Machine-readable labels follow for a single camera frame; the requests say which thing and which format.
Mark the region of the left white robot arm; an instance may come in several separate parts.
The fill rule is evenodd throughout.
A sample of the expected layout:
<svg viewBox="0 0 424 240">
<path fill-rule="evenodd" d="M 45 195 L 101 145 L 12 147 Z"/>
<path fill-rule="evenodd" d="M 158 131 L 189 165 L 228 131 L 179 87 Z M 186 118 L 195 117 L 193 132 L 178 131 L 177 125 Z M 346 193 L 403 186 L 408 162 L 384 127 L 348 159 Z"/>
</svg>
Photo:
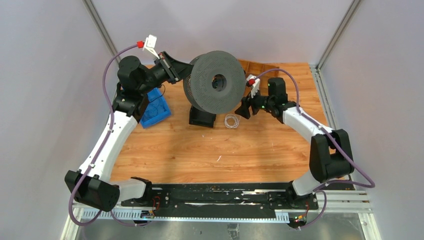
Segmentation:
<svg viewBox="0 0 424 240">
<path fill-rule="evenodd" d="M 133 55 L 119 62 L 116 96 L 110 104 L 112 111 L 100 139 L 78 170 L 69 170 L 64 177 L 73 195 L 72 201 L 103 212 L 110 212 L 117 203 L 131 199 L 142 207 L 152 203 L 150 181 L 131 177 L 112 183 L 112 169 L 150 103 L 148 93 L 165 82 L 175 84 L 186 79 L 193 67 L 192 63 L 175 60 L 165 51 L 158 54 L 151 68 Z"/>
</svg>

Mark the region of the black cable spool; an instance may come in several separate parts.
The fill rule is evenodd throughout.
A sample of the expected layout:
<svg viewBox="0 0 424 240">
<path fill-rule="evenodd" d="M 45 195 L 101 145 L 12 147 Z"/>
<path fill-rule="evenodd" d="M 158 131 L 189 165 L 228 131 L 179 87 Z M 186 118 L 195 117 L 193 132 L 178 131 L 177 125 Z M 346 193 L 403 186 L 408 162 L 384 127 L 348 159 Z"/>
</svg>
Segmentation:
<svg viewBox="0 0 424 240">
<path fill-rule="evenodd" d="M 189 77 L 183 80 L 186 98 L 193 107 L 211 114 L 233 110 L 243 98 L 246 78 L 241 63 L 230 53 L 215 50 L 194 58 Z"/>
</svg>

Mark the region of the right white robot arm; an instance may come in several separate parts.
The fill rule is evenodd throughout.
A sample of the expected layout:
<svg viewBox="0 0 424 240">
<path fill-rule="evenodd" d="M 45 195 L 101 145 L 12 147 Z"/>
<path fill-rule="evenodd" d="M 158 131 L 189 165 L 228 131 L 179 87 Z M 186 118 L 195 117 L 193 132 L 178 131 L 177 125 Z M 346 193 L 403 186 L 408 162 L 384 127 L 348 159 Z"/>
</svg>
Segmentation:
<svg viewBox="0 0 424 240">
<path fill-rule="evenodd" d="M 246 85 L 250 93 L 243 97 L 235 113 L 245 119 L 260 110 L 271 114 L 280 123 L 292 128 L 309 144 L 309 169 L 290 182 L 285 195 L 286 203 L 294 209 L 306 202 L 306 196 L 321 184 L 351 174 L 354 166 L 344 157 L 352 156 L 349 135 L 345 130 L 334 130 L 320 124 L 297 103 L 288 99 L 286 83 L 281 77 L 268 79 L 268 94 L 261 95 L 260 80 L 249 75 Z"/>
</svg>

